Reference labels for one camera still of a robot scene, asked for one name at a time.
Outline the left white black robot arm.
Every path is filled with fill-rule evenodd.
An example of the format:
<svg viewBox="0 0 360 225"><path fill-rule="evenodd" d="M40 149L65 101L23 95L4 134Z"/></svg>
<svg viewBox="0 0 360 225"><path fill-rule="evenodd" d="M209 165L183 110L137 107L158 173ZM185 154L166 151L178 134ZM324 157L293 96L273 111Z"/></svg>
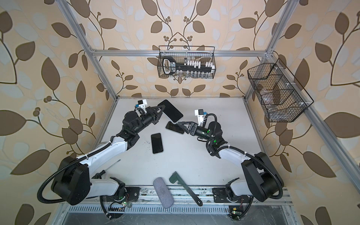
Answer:
<svg viewBox="0 0 360 225"><path fill-rule="evenodd" d="M159 122L164 109L165 106L160 105L127 112L122 121L122 130L110 141L84 156L63 159L60 168L40 186L37 199L45 204L67 202L77 205L86 198L113 196L121 185L120 180L114 177L96 179L96 171L132 148L142 130Z"/></svg>

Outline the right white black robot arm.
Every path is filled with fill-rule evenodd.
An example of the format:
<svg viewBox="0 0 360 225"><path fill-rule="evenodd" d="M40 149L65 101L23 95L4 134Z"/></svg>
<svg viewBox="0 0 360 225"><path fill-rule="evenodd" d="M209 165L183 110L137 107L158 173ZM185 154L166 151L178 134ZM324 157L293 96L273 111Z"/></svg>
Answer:
<svg viewBox="0 0 360 225"><path fill-rule="evenodd" d="M270 158L263 152L251 154L229 145L222 137L223 131L215 114L205 115L199 124L192 121L177 124L185 133L205 141L206 150L211 156L241 167L245 179L235 178L225 186L228 201L236 202L241 196L249 196L261 202L283 197L284 182Z"/></svg>

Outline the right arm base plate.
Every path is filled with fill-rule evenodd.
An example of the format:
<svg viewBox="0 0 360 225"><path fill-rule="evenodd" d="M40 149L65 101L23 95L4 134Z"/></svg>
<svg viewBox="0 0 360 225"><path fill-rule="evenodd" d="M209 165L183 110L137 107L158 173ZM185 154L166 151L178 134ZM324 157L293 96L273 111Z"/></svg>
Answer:
<svg viewBox="0 0 360 225"><path fill-rule="evenodd" d="M248 195L236 196L229 187L215 187L212 189L215 203L235 203L229 207L228 217L233 221L240 221L249 211L254 198Z"/></svg>

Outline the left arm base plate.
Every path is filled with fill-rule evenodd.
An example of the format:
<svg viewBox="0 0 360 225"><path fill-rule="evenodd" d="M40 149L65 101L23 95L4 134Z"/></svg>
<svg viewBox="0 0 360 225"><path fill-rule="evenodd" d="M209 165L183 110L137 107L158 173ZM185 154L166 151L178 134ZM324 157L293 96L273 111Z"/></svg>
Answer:
<svg viewBox="0 0 360 225"><path fill-rule="evenodd" d="M113 196L100 196L99 202L105 216L109 219L119 218L126 209L132 207L132 203L139 198L140 187L124 187Z"/></svg>

